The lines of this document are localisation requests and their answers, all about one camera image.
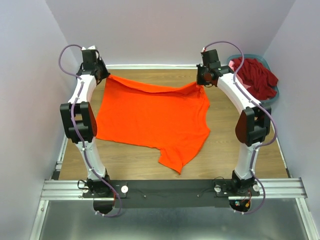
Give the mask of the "orange t-shirt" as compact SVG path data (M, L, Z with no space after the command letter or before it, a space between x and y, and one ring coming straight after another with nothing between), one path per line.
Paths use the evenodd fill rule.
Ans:
M158 149L158 162L180 174L210 134L209 107L204 87L196 82L170 87L111 75L96 117L96 137Z

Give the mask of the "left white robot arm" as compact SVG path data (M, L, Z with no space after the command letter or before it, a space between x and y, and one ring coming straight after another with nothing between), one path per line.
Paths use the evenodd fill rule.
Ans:
M87 179L81 190L89 197L112 197L114 193L109 184L110 177L104 167L96 143L98 126L91 107L91 98L97 85L106 79L108 72L103 59L95 45L81 47L82 63L77 73L63 69L59 56L60 69L76 79L76 87L67 103L59 107L65 135L80 151L83 158Z

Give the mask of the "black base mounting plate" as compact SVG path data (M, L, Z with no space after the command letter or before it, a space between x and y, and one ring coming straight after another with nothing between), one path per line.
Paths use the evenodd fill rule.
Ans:
M93 199L95 209L133 208L228 208L260 196L256 182L239 188L231 179L191 180L79 180L77 187L85 199Z

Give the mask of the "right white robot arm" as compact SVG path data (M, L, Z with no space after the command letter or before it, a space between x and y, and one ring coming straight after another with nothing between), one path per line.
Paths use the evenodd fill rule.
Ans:
M230 179L213 181L214 190L219 197L243 196L255 185L259 148L270 133L271 108L255 99L228 65L221 65L215 49L203 50L201 57L202 62L197 65L196 83L222 90L239 113L235 127L235 135L240 142L237 165Z

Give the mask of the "pink t-shirt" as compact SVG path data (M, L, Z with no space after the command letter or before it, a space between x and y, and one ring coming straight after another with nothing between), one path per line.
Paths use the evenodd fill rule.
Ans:
M236 70L236 68L235 68L235 63L234 63L233 60L230 60L230 61L228 62L228 66L229 66L233 71ZM236 74L236 77L237 77L238 81L243 85L243 87L244 87L245 89L248 89L248 88L250 87L249 85L247 85L247 84L245 84L245 83L243 82L242 78L241 78L238 74Z

